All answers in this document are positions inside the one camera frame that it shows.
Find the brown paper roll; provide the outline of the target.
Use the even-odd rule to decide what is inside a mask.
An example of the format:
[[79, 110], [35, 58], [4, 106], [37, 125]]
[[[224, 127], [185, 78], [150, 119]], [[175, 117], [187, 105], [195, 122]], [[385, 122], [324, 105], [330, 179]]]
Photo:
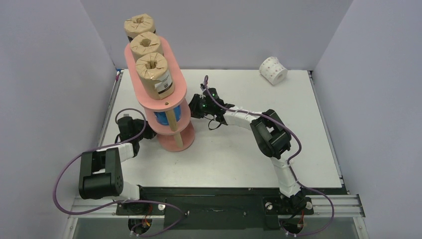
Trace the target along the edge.
[[148, 14], [141, 14], [124, 21], [124, 31], [131, 42], [136, 36], [144, 32], [156, 33], [154, 19]]

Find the brown roll front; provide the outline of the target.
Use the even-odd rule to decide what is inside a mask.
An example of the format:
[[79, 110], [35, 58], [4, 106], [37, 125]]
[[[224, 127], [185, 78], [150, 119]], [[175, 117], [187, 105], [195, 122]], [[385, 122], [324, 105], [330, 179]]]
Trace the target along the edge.
[[149, 53], [164, 54], [159, 36], [152, 32], [144, 32], [137, 35], [131, 40], [129, 47], [134, 61]]

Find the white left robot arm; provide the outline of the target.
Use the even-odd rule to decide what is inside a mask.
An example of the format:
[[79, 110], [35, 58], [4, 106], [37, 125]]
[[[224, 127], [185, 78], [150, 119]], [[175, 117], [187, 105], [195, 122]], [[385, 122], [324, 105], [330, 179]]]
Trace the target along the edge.
[[82, 199], [111, 198], [130, 200], [129, 208], [136, 214], [148, 209], [148, 200], [140, 195], [140, 187], [124, 181], [121, 164], [138, 155], [139, 142], [153, 139], [156, 132], [148, 121], [125, 116], [117, 120], [118, 138], [128, 140], [81, 156], [79, 194]]

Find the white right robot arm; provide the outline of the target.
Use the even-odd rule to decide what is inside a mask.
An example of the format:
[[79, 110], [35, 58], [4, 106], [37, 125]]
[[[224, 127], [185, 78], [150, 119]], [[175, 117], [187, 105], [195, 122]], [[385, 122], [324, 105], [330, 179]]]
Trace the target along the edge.
[[292, 135], [285, 129], [278, 114], [269, 109], [265, 112], [250, 112], [233, 104], [226, 104], [215, 88], [205, 88], [201, 84], [201, 94], [194, 94], [189, 108], [191, 117], [196, 119], [211, 116], [223, 125], [234, 125], [253, 133], [261, 153], [269, 157], [274, 166], [281, 198], [281, 207], [288, 213], [306, 204], [305, 194], [294, 178], [289, 163], [282, 154], [291, 149]]

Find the white dotted roll top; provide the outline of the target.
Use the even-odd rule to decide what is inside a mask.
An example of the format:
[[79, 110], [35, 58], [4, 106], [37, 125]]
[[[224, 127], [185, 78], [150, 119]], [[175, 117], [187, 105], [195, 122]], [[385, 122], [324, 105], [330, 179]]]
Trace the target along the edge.
[[272, 85], [282, 82], [288, 73], [277, 57], [268, 57], [259, 67], [259, 73]]

